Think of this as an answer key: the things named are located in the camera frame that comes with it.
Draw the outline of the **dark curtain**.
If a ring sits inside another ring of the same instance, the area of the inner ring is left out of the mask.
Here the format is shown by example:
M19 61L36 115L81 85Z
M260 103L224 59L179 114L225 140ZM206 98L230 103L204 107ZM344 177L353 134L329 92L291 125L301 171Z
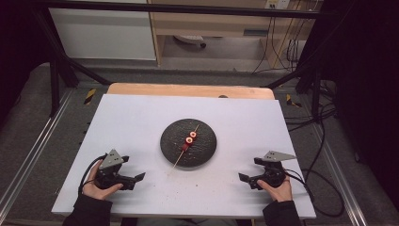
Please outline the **dark curtain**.
M355 150L399 208L399 0L357 0L327 72Z
M26 0L0 0L0 125L17 101L30 72L47 60Z

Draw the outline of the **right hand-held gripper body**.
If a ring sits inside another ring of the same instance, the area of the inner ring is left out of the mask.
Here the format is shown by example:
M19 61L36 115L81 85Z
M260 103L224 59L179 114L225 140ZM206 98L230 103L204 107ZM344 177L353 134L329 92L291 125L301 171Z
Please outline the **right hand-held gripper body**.
M265 161L265 164L262 165L264 168L263 181L272 187L279 187L285 179L285 171L282 162L293 160L295 156L287 153L269 151L262 159Z

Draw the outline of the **wooden desk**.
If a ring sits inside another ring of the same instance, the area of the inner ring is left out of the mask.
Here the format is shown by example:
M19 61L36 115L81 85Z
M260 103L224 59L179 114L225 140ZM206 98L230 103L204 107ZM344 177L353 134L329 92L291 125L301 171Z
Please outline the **wooden desk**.
M266 0L147 0L150 4L266 8ZM290 0L287 9L316 11L318 0ZM314 19L261 18L248 16L160 13L150 14L156 60L162 61L167 36L250 37L258 38L266 51L269 65L282 65L283 52L291 40L306 40Z

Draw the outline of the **black frame crossbar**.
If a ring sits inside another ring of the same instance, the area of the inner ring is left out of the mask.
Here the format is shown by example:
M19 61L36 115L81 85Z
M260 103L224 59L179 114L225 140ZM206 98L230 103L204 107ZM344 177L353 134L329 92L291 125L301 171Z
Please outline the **black frame crossbar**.
M34 4L43 8L236 15L236 16L275 17L275 18L333 19L338 17L338 14L334 12L299 11L299 10L288 10L288 9L265 9L265 8L230 8L230 7L92 2L92 1L70 1L70 0L35 0Z

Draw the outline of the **aluminium floor rail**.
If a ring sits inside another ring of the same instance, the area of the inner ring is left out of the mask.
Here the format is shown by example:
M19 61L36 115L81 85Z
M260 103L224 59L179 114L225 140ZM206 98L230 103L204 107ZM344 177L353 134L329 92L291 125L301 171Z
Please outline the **aluminium floor rail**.
M343 203L347 215L349 216L353 226L367 226L367 221L357 199L346 180L343 170L340 167L337 158L334 156L332 149L324 137L324 132L320 124L314 124L312 126L314 133L317 136L318 141L321 143L321 154L324 156L327 168L331 174L335 186L338 188L343 196Z
M40 132L39 137L36 139L34 145L29 150L27 157L24 159L24 162L19 167L17 173L13 177L5 194L0 199L0 221L4 221L7 217L9 210L15 203L15 200L21 192L24 183L26 182L29 174L36 165L36 162L39 160L43 149L45 148L49 138L53 134L56 126L58 125L58 122L63 116L63 113L65 112L73 94L74 89L67 89L64 92L60 101L59 109L56 111L54 116L50 117L47 120L45 126Z

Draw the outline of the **yellow black floor tape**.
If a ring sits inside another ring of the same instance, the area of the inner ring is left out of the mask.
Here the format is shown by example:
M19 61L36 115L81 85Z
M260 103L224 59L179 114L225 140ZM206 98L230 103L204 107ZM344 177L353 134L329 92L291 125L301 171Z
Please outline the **yellow black floor tape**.
M88 94L87 94L87 96L85 98L84 105L89 105L90 104L95 92L96 92L96 89L90 89L89 90L89 92L88 92Z
M286 104L287 105L293 105L295 107L302 107L301 103L296 103L292 100L292 97L290 94L286 94Z

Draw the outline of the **person's left hand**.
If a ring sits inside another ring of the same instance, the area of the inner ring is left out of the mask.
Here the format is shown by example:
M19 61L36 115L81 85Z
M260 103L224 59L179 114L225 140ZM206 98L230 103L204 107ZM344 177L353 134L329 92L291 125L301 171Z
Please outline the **person's left hand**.
M116 184L113 185L107 189L100 189L98 188L94 181L96 177L96 173L103 163L102 160L99 160L90 170L90 173L88 175L88 180L84 182L83 188L82 188L82 193L88 197L91 197L96 200L101 200L104 201L107 197L110 195L114 194L118 190L120 190L123 187L123 184Z

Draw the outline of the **person's right hand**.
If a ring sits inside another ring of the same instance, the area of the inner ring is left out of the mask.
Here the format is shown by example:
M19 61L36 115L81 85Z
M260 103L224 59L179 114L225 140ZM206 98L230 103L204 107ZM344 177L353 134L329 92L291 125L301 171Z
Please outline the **person's right hand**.
M273 201L288 202L293 199L292 187L288 176L285 177L279 187L272 187L263 180L258 180L257 184L269 193Z

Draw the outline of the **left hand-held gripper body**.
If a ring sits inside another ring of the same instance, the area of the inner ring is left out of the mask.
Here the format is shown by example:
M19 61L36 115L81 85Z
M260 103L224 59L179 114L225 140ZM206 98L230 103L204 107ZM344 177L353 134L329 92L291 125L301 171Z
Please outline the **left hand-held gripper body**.
M123 180L119 170L125 160L113 149L104 158L95 176L95 185L100 189L107 189L116 184L122 184Z

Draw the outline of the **white cabinet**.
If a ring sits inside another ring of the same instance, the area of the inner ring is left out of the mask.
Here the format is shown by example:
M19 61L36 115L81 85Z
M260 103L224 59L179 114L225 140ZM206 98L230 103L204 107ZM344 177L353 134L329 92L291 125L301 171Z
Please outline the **white cabinet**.
M155 60L148 12L50 8L73 58Z

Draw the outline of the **wall socket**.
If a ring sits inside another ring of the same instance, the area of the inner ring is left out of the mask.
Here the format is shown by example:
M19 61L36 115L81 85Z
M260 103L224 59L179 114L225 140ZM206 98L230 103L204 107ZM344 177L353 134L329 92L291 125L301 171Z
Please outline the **wall socket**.
M266 0L265 7L271 9L287 9L290 0Z

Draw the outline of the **wooden table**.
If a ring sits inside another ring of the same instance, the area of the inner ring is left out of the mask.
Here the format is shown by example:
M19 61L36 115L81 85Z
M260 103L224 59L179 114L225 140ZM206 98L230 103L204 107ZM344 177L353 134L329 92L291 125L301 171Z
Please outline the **wooden table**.
M249 88L240 86L194 86L172 84L141 84L114 83L109 86L108 94L129 95L157 95L157 96L187 96L187 97L215 97L226 96L238 99L274 100L271 89Z

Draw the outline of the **wooden skewer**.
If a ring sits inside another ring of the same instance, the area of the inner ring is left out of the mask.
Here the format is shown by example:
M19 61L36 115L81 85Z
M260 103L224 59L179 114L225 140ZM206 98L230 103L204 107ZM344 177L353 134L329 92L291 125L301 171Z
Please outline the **wooden skewer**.
M197 127L195 128L195 130L194 130L194 131L191 131L191 132L189 133L189 135L188 135L188 136L185 138L185 140L184 140L184 144L188 144L188 145L189 145L188 149L193 145L194 141L195 141L196 138L197 138L197 130L198 130L198 128L199 128L199 126L197 125ZM174 163L173 167L176 167L176 166L177 166L177 164L179 163L180 159L182 158L182 156L183 156L183 154L184 154L185 152L181 151L181 153L180 153L179 157L177 158L176 162Z

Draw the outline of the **black metal stand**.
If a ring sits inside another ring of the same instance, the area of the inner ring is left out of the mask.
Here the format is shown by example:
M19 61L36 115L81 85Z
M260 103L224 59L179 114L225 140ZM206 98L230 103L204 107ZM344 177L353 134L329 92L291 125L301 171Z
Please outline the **black metal stand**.
M76 88L79 80L74 69L85 74L89 78L94 79L102 85L111 85L112 82L101 77L79 64L76 60L67 56L61 40L56 32L56 28L51 20L48 9L32 8L32 16L35 18L37 25L45 37L45 42L49 48L50 56L50 78L51 78L51 94L52 106L50 116L53 117L60 108L60 81L62 79L68 88Z
M303 94L311 89L311 115L317 120L321 120L319 115L319 99L320 99L320 83L321 83L321 72L323 67L326 65L327 56L331 52L332 41L336 30L340 25L340 16L334 12L323 12L323 11L288 11L281 13L286 17L291 16L292 18L298 19L314 19L315 25L319 24L332 24L333 27L329 29L329 32L322 38L319 39L319 43L315 44L313 50L304 59L299 60L299 65L296 69L283 76L282 78L266 85L268 89L275 89L280 85L299 77L295 90L299 94Z

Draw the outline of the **round black plate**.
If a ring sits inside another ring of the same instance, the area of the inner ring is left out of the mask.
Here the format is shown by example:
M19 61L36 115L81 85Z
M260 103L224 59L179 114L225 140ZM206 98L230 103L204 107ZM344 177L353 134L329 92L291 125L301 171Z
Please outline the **round black plate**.
M199 126L193 145L183 154L176 167L195 168L208 162L215 153L217 139L214 130L205 122L182 119L170 124L160 138L161 152L172 165L179 157L185 138Z

